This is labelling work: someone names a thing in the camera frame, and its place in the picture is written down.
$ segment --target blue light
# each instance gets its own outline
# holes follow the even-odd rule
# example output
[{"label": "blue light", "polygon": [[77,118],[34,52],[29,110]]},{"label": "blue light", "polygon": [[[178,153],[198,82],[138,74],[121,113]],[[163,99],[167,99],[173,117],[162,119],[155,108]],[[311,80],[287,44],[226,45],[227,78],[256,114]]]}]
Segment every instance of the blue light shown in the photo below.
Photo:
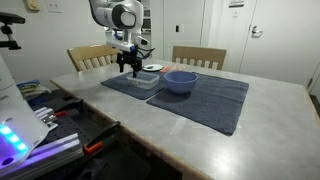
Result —
[{"label": "blue light", "polygon": [[20,151],[23,151],[23,150],[26,150],[27,149],[27,146],[24,144],[24,143],[20,143],[17,148],[20,150]]},{"label": "blue light", "polygon": [[20,141],[20,139],[18,138],[18,136],[13,134],[12,136],[9,137],[9,141],[12,143],[16,143],[16,142]]},{"label": "blue light", "polygon": [[4,125],[0,125],[0,132],[4,135],[12,133],[11,129]]}]

